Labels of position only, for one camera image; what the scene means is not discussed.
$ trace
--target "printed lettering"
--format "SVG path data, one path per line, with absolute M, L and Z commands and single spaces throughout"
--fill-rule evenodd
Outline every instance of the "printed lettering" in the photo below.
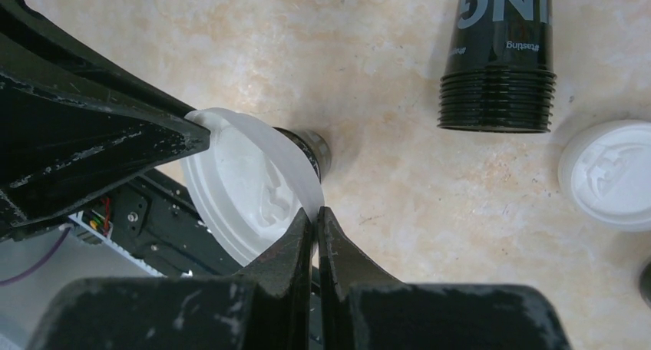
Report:
M 534 20 L 534 0 L 509 0 L 509 2 L 527 20 Z M 495 0 L 493 7 L 493 21 L 504 21 L 504 5 L 506 0 Z
M 457 26 L 460 29 L 470 28 L 472 25 L 475 25 L 480 18 L 486 13 L 488 8 L 488 0 L 477 0 L 477 9 L 474 11 L 474 14 L 470 18 L 460 18 Z M 468 0 L 461 0 L 459 3 L 459 15 L 463 15 L 466 12 L 470 11 L 470 2 Z

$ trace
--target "white lid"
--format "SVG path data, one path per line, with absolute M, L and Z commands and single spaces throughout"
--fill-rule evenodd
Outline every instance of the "white lid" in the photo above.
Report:
M 651 230 L 651 124 L 614 121 L 579 134 L 560 159 L 559 182 L 608 226 Z
M 210 148 L 181 160 L 188 192 L 217 242 L 246 266 L 280 238 L 302 206 L 324 205 L 312 164 L 262 121 L 223 108 L 190 112 L 210 130 Z

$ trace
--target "marble floor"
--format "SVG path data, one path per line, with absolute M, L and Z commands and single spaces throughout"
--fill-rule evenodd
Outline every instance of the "marble floor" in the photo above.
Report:
M 65 31 L 197 108 L 309 128 L 346 233 L 408 282 L 539 289 L 577 349 L 648 349 L 636 288 L 651 233 L 599 226 L 560 194 L 579 130 L 651 120 L 649 0 L 554 0 L 551 134 L 439 130 L 458 0 L 26 0 Z M 161 167 L 181 180 L 178 164 Z

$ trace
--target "black metal frame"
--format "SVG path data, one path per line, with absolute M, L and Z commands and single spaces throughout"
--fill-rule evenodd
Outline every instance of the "black metal frame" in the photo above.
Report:
M 192 108 L 75 41 L 22 0 L 0 0 L 0 20 L 0 157 L 10 160 L 0 163 L 0 239 L 19 227 L 36 233 L 97 207 L 108 193 L 126 200 L 111 214 L 128 221 L 114 226 L 116 241 L 163 271 L 199 273 L 70 284 L 29 348 L 304 349 L 321 340 L 338 350 L 570 347 L 539 292 L 400 282 L 345 236 L 327 207 L 316 223 L 300 210 L 285 235 L 231 276 L 200 277 L 233 267 L 216 261 L 218 249 L 193 248 L 201 259 L 191 259 L 179 247 L 208 239 L 193 220 L 196 210 L 187 201 L 170 208 L 173 198 L 165 196 L 176 190 L 160 180 L 128 183 L 208 147 L 209 132 L 183 119 Z M 162 259 L 144 252 L 162 245 Z M 317 245 L 320 288 L 312 279 Z M 324 336 L 309 342 L 315 289 Z

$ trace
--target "white plastic lid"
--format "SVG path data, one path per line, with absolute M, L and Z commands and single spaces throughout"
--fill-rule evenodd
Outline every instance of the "white plastic lid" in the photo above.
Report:
M 210 130 L 210 149 L 181 160 L 190 197 L 217 242 L 246 266 L 280 238 L 303 207 L 324 205 L 312 164 L 262 121 L 223 108 L 190 112 Z
M 614 121 L 572 139 L 560 158 L 561 189 L 593 218 L 651 230 L 651 124 Z

